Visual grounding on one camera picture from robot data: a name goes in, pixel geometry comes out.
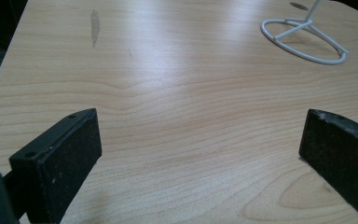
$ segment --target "wood grain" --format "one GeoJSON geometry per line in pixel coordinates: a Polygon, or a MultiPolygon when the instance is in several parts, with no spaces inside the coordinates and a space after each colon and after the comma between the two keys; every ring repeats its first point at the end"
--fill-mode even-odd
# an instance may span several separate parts
{"type": "MultiPolygon", "coordinates": [[[[358,11],[324,1],[315,13],[350,51],[329,66],[260,32],[264,19],[305,17],[289,3],[30,0],[0,69],[0,172],[62,117],[96,107],[103,156],[62,223],[358,223],[298,159],[309,108],[358,122],[358,11]]],[[[337,57],[306,33],[285,41],[337,57]]]]}

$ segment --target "light brown wood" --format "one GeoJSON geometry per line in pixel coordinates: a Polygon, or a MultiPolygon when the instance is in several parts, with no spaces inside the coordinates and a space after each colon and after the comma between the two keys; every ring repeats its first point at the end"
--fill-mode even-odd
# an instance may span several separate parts
{"type": "MultiPolygon", "coordinates": [[[[358,121],[358,11],[323,1],[315,13],[350,51],[331,66],[260,32],[264,19],[306,16],[289,3],[30,0],[0,69],[0,172],[96,107],[103,156],[62,223],[358,223],[298,159],[309,108],[358,121]]],[[[286,41],[337,57],[304,32],[286,41]]]]}

